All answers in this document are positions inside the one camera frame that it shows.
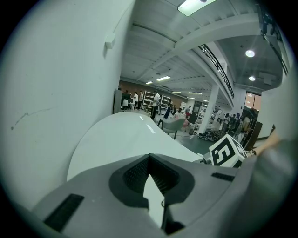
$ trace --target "fluorescent light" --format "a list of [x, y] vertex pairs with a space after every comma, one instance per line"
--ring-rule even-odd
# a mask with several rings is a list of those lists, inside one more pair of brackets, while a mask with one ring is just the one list
[[151, 126], [149, 126], [148, 124], [146, 124], [147, 125], [147, 127], [149, 128], [149, 130], [151, 130], [151, 132], [153, 133], [153, 134], [155, 134], [155, 131], [153, 131], [153, 129], [151, 128]]
[[197, 10], [203, 8], [204, 6], [214, 1], [216, 0], [208, 0], [208, 2], [206, 2], [205, 0], [186, 0], [178, 7], [178, 11], [183, 13], [185, 16], [190, 16]]
[[162, 80], [165, 80], [165, 79], [170, 79], [171, 77], [169, 76], [166, 76], [166, 77], [163, 77], [163, 78], [160, 78], [160, 79], [157, 79], [157, 81], [162, 81]]
[[245, 54], [247, 57], [250, 57], [250, 58], [255, 56], [255, 53], [252, 50], [246, 51]]

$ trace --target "brown wall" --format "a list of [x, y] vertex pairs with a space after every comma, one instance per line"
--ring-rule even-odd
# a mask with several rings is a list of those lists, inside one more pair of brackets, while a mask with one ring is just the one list
[[[152, 88], [152, 87], [148, 87], [148, 86], [144, 86], [144, 85], [140, 85], [140, 84], [129, 83], [129, 82], [122, 81], [122, 80], [120, 80], [119, 85], [121, 86], [122, 92], [125, 92], [125, 90], [128, 90], [129, 93], [131, 93], [132, 95], [134, 95], [135, 91], [137, 91], [138, 95], [140, 95], [140, 90], [142, 90], [143, 93], [145, 92], [145, 90], [147, 90], [149, 92], [154, 91], [154, 88]], [[187, 102], [187, 99], [177, 97], [177, 96], [167, 93], [165, 91], [161, 91], [161, 90], [157, 89], [157, 92], [159, 95], [171, 97], [173, 105], [176, 105], [177, 108], [180, 107], [181, 102]]]

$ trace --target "green chair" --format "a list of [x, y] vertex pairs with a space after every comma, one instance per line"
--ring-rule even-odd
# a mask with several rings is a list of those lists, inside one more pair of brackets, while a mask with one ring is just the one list
[[159, 120], [158, 126], [160, 123], [162, 123], [162, 130], [168, 135], [171, 133], [175, 133], [174, 139], [176, 139], [177, 131], [181, 129], [184, 121], [185, 119], [178, 119], [172, 121]]

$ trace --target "gray floor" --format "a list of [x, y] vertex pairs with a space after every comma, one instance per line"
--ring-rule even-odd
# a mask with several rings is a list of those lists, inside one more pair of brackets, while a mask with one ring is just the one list
[[[134, 112], [150, 116], [145, 111], [134, 110]], [[162, 117], [163, 117], [162, 115], [156, 115], [154, 119], [155, 123], [158, 124], [159, 119], [161, 119]], [[196, 154], [199, 153], [204, 155], [205, 153], [209, 152], [209, 147], [213, 145], [214, 142], [208, 141], [208, 140], [202, 140], [198, 138], [196, 135], [191, 136], [189, 135], [189, 131], [190, 131], [189, 128], [186, 128], [186, 132], [184, 131], [184, 128], [178, 131], [176, 136], [176, 141]]]

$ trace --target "round ceiling light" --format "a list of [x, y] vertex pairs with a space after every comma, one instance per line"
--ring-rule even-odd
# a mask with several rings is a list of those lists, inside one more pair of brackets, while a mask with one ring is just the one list
[[245, 54], [247, 57], [250, 57], [250, 58], [255, 56], [255, 53], [252, 50], [246, 51]]

